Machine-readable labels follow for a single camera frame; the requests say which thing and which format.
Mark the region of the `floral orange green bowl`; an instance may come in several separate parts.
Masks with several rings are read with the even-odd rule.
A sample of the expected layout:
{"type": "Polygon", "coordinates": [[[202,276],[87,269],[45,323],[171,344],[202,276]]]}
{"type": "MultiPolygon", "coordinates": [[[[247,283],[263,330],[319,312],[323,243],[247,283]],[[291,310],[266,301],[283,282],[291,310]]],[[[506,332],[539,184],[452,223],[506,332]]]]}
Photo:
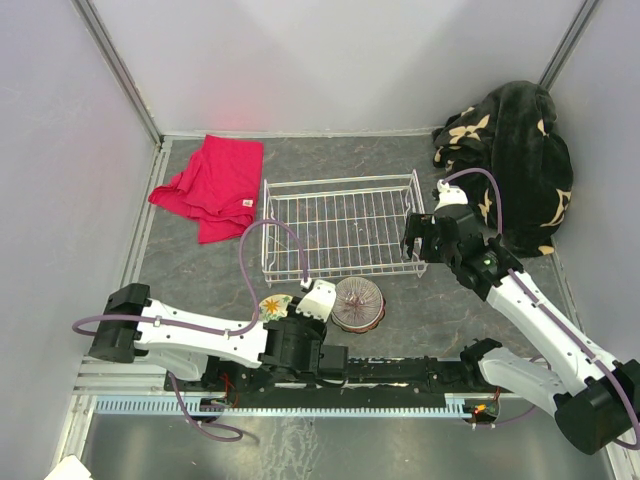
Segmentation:
{"type": "Polygon", "coordinates": [[[296,318],[296,307],[301,300],[298,296],[274,294],[259,303],[259,322],[278,321],[283,318],[296,318]]]}

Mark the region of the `white wire dish rack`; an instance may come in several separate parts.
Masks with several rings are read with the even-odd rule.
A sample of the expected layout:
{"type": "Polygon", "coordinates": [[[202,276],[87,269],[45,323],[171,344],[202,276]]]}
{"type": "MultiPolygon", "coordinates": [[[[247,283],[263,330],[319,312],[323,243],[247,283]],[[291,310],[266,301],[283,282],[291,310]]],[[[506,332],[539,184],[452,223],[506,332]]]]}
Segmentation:
{"type": "Polygon", "coordinates": [[[403,252],[407,217],[424,203],[415,171],[263,184],[263,217],[286,224],[262,227],[261,264],[268,285],[303,279],[299,246],[312,279],[414,274],[427,263],[403,252]]]}

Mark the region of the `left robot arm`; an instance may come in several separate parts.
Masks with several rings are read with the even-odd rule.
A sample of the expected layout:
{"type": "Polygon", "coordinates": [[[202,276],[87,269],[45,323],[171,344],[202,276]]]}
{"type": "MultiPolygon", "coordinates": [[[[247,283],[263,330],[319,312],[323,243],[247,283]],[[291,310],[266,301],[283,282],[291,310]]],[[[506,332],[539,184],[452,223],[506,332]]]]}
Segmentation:
{"type": "Polygon", "coordinates": [[[112,294],[97,328],[90,357],[130,364],[143,357],[209,390],[221,378],[223,364],[262,370],[276,382],[346,380],[348,350],[325,342],[327,322],[337,299],[336,287],[323,280],[302,282],[283,317],[232,321],[171,307],[150,298],[144,284],[130,284],[112,294]]]}

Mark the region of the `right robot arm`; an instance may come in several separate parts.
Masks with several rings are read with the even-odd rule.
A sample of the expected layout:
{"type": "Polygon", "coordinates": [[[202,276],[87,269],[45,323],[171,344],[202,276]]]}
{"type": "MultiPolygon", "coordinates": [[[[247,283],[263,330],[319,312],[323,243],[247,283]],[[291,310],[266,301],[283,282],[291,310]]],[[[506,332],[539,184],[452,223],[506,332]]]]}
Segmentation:
{"type": "Polygon", "coordinates": [[[508,348],[484,342],[484,352],[462,362],[460,382],[481,391],[491,384],[509,390],[552,416],[579,451],[594,454],[639,430],[639,363],[620,362],[596,345],[541,292],[521,262],[501,243],[485,239],[467,205],[432,214],[412,213],[401,241],[407,254],[442,263],[457,281],[506,317],[546,360],[544,367],[508,348]]]}

